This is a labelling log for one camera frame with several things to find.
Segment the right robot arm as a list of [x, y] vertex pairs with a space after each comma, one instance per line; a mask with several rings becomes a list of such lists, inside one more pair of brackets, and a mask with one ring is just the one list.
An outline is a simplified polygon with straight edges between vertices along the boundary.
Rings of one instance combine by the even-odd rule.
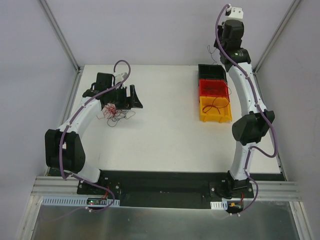
[[215, 193], [226, 199], [237, 197], [248, 188], [253, 151], [275, 119], [274, 112], [267, 109], [253, 82], [250, 55], [241, 47], [243, 35], [243, 22], [229, 19], [217, 26], [214, 43], [219, 49], [220, 61], [233, 81], [241, 109], [241, 118], [232, 124], [236, 141], [233, 162], [226, 180], [215, 188]]

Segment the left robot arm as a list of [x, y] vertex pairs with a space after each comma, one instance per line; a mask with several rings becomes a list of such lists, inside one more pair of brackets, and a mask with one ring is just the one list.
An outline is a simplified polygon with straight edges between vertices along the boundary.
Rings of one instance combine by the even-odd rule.
[[101, 170], [86, 162], [81, 138], [94, 117], [107, 105], [116, 110], [143, 108], [137, 97], [135, 86], [124, 85], [128, 73], [102, 73], [83, 94], [77, 109], [58, 129], [45, 133], [45, 161], [49, 168], [60, 170], [64, 175], [74, 175], [88, 181], [88, 188], [99, 195], [105, 191], [106, 183], [100, 179]]

